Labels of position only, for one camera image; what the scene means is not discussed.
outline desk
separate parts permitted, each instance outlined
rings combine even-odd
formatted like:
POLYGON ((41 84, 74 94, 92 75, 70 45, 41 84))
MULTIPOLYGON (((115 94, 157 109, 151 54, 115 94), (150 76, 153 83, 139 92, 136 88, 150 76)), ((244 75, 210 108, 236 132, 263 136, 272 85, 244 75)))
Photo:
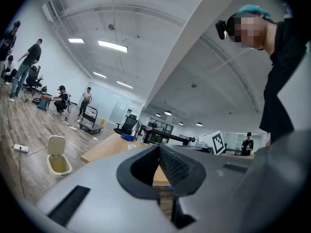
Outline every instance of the desk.
MULTIPOLYGON (((145 143, 138 143, 137 141, 128 142, 121 138, 121 135, 113 133, 107 139, 96 145, 84 155, 81 156, 81 161, 88 163, 111 155, 122 153, 127 151, 128 144, 135 144, 138 148, 147 146, 145 143)), ((169 181, 165 177, 160 166, 158 166, 155 176, 154 185, 170 185, 169 181)))
POLYGON ((141 125, 140 127, 140 130, 139 130, 139 135, 141 134, 141 131, 144 130, 146 132, 146 135, 145 135, 145 139, 144 139, 144 143, 147 143, 149 142, 148 141, 148 138, 149 136, 151 135, 151 133, 156 133, 160 136, 162 136, 163 138, 165 139, 173 139, 173 140, 176 140, 176 141, 180 141, 183 143, 183 145, 188 145, 189 143, 189 140, 188 139, 184 139, 184 138, 181 138, 179 136, 176 136, 176 135, 173 135, 173 134, 168 134, 168 133, 165 133, 165 132, 162 132, 160 130, 155 130, 155 129, 152 129, 152 130, 146 130, 146 126, 145 125, 141 125))

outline person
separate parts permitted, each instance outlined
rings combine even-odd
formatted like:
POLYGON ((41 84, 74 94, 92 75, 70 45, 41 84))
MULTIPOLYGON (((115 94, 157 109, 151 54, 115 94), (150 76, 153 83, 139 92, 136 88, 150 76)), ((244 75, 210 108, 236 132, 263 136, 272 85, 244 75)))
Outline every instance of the person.
POLYGON ((265 50, 272 61, 272 69, 264 90, 264 108, 259 128, 270 134, 270 142, 294 130, 293 124, 277 97, 306 53, 306 43, 310 32, 302 30, 301 25, 291 17, 274 23, 270 14, 255 5, 246 5, 232 15, 227 23, 218 21, 216 28, 221 39, 225 31, 229 37, 242 45, 265 50))
POLYGON ((254 141, 251 140, 252 133, 247 133, 247 139, 243 141, 241 149, 241 156, 248 156, 251 154, 251 151, 254 149, 254 141))
POLYGON ((54 105, 56 107, 57 112, 54 112, 54 115, 60 116, 68 106, 68 93, 66 92, 66 88, 61 85, 59 88, 60 95, 54 97, 52 101, 55 101, 54 105))
POLYGON ((33 64, 36 64, 39 62, 40 60, 40 56, 41 56, 41 43, 42 43, 42 39, 38 39, 36 44, 33 44, 28 51, 20 57, 20 59, 18 60, 18 62, 21 61, 21 59, 25 58, 24 61, 22 62, 22 64, 19 66, 18 71, 14 77, 14 81, 13 81, 13 85, 12 85, 12 89, 11 89, 11 93, 10 93, 10 98, 14 98, 18 96, 19 91, 21 90, 25 78, 30 70, 30 67, 33 64))
POLYGON ((20 21, 17 21, 13 25, 13 29, 7 31, 3 36, 3 44, 0 47, 0 74, 2 73, 3 67, 6 63, 6 58, 10 52, 13 51, 13 47, 16 41, 16 32, 20 27, 20 21))
POLYGON ((88 87, 86 90, 86 93, 82 94, 83 100, 81 102, 80 106, 80 113, 78 116, 81 116, 82 110, 83 114, 86 112, 86 107, 91 103, 92 101, 92 93, 91 93, 91 87, 88 87))
POLYGON ((6 82, 6 85, 10 85, 10 82, 14 78, 15 74, 17 73, 17 70, 15 69, 15 61, 13 60, 13 56, 10 55, 8 58, 8 61, 5 64, 5 70, 3 74, 3 80, 6 82))

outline trash can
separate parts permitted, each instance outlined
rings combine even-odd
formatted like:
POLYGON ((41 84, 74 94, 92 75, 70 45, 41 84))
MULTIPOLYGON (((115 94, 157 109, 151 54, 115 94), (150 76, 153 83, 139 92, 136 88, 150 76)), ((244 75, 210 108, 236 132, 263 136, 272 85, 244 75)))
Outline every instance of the trash can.
POLYGON ((48 140, 47 164, 50 175, 60 180, 72 172, 72 167, 68 159, 63 155, 66 141, 64 137, 52 135, 48 140))

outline black office chair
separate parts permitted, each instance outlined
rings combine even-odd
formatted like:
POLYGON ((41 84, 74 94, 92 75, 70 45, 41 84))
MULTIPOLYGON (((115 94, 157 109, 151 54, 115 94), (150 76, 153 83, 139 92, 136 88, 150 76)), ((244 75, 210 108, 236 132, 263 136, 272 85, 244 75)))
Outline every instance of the black office chair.
POLYGON ((32 95, 34 95, 35 90, 37 87, 41 87, 42 84, 38 81, 38 75, 41 67, 38 66, 38 69, 36 66, 32 66, 29 70, 28 77, 26 79, 26 84, 28 87, 25 88, 25 93, 26 91, 30 91, 32 95))
POLYGON ((137 120, 130 115, 126 118, 125 123, 122 125, 121 129, 119 129, 120 124, 117 124, 118 128, 113 130, 118 134, 132 134, 132 129, 136 124, 137 120))

